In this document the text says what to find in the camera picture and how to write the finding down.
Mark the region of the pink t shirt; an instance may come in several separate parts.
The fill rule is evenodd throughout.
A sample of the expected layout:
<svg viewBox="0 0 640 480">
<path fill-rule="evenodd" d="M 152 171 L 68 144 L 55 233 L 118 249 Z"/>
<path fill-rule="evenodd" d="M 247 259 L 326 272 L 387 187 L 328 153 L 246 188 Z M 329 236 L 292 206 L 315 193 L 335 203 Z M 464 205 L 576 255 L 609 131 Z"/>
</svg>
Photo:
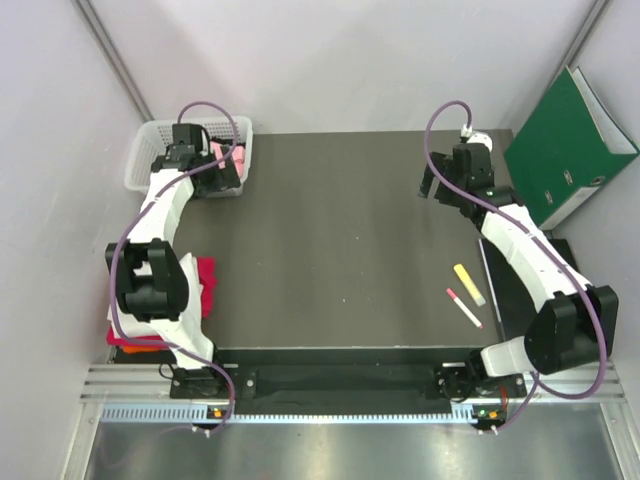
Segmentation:
<svg viewBox="0 0 640 480">
<path fill-rule="evenodd" d="M 223 146 L 220 148 L 217 146 L 212 149 L 210 145 L 211 152 L 216 160 L 221 159 L 229 150 L 230 147 Z M 237 148 L 235 147 L 231 153 L 231 157 L 229 162 L 233 162 L 234 167 L 236 169 L 236 173 L 240 179 L 241 183 L 244 183 L 246 180 L 246 173 L 249 166 L 249 161 L 246 159 L 246 147 L 245 148 Z"/>
</svg>

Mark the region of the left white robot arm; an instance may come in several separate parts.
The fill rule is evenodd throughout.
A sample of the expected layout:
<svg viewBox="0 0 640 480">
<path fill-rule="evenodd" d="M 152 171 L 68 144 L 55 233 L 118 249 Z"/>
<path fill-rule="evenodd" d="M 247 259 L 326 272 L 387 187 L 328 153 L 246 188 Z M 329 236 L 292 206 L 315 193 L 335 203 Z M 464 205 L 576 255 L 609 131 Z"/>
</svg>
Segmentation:
<svg viewBox="0 0 640 480">
<path fill-rule="evenodd" d="M 216 365 L 216 346 L 203 332 L 211 298 L 211 260 L 173 248 L 186 205 L 242 184 L 239 133 L 211 137 L 202 124 L 177 121 L 171 141 L 150 168 L 140 212 L 123 237 L 107 246 L 111 329 L 137 347 L 167 349 L 174 357 L 171 395 L 205 399 L 227 393 L 230 380 Z"/>
</svg>

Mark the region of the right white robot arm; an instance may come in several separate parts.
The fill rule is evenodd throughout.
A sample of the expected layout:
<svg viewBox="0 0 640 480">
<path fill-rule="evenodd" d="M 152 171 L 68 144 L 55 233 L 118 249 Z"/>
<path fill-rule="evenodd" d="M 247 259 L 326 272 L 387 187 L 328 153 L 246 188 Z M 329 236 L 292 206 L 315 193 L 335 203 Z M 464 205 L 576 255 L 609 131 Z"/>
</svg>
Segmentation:
<svg viewBox="0 0 640 480">
<path fill-rule="evenodd" d="M 469 388 L 487 396 L 506 376 L 551 375 L 596 362 L 596 379 L 584 394 L 595 393 L 615 334 L 619 299 L 614 290 L 596 287 L 579 274 L 538 229 L 514 188 L 496 185 L 487 146 L 463 142 L 449 154 L 429 152 L 420 194 L 429 193 L 458 209 L 498 250 L 535 308 L 524 334 L 470 355 Z"/>
</svg>

